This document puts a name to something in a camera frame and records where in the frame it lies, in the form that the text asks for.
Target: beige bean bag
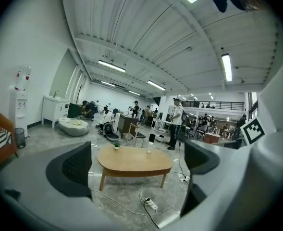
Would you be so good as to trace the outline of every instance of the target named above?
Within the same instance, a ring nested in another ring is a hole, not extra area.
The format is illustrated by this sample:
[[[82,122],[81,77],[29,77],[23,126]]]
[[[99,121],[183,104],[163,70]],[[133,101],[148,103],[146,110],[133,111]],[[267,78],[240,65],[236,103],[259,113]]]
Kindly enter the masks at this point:
[[[70,118],[59,118],[59,127],[67,134],[77,137],[89,133],[88,123],[82,120],[71,120]]]

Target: white sink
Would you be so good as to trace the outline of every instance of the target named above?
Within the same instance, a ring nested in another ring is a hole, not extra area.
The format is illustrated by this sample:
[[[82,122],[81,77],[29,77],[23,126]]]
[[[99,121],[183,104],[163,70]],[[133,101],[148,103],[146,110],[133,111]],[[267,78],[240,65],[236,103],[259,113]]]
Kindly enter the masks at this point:
[[[55,101],[55,102],[70,102],[70,100],[68,99],[64,99],[62,97],[56,96],[53,98],[53,96],[44,96],[44,98],[51,100],[51,101]]]

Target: oval table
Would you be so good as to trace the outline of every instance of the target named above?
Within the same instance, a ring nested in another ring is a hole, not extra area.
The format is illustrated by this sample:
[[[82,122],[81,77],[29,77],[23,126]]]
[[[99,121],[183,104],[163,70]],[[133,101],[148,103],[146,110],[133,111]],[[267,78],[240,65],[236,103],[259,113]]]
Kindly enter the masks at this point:
[[[103,167],[99,190],[104,187],[105,176],[112,177],[146,177],[164,175],[160,187],[163,187],[166,175],[172,168],[172,160],[160,150],[152,149],[147,153],[145,148],[120,146],[115,150],[113,145],[102,146],[98,162]]]

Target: concrete floor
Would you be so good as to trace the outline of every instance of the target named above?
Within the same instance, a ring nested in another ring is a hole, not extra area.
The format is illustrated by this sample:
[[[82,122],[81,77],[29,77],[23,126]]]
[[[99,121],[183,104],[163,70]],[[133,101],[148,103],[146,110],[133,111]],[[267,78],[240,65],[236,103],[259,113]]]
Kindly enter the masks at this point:
[[[111,143],[109,140],[96,133],[97,128],[95,128],[95,125],[98,124],[97,121],[99,120],[100,116],[99,114],[96,114],[93,122],[87,121],[89,123],[90,132],[83,137],[71,137],[61,131],[57,125],[55,129],[51,128],[51,124],[33,127],[28,130],[28,135],[30,137],[26,139],[26,147],[20,149],[18,154],[19,156],[26,156],[28,154],[38,153],[62,145],[91,141],[93,164],[89,171],[88,184],[90,189],[98,190],[102,174],[102,166],[97,161],[97,155],[101,146]],[[147,147],[147,139],[150,133],[153,133],[153,130],[149,127],[141,126],[139,132],[146,135],[147,138],[145,139],[144,147]],[[137,146],[141,146],[141,142],[142,140],[137,139]],[[126,145],[126,140],[119,139],[118,143]],[[185,200],[187,184],[180,182],[180,178],[183,176],[181,174],[179,162],[181,162],[184,174],[189,175],[189,171],[184,161],[183,143],[181,143],[181,147],[179,147],[179,143],[177,143],[175,151],[167,150],[168,146],[158,141],[154,142],[154,146],[167,153],[173,161],[172,172],[167,175],[163,188],[160,187],[162,176],[152,178],[143,187],[143,197],[150,197],[158,206],[157,214],[153,216],[153,220],[160,228],[162,228],[179,219],[179,214]],[[102,192],[134,212],[147,214],[139,199],[141,182],[144,179],[145,178],[106,177],[105,186]],[[121,223],[126,229],[143,231],[157,229],[148,216],[133,214],[98,192],[93,192],[93,202],[110,219]],[[151,208],[148,208],[148,211],[151,214],[154,213]]]

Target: railing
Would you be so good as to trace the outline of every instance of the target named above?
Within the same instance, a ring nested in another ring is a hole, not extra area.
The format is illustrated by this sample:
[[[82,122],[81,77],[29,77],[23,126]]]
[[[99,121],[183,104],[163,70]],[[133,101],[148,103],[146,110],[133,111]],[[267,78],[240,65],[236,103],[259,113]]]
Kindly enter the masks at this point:
[[[183,107],[225,109],[225,110],[244,110],[242,102],[209,102],[209,101],[185,101],[181,102]]]

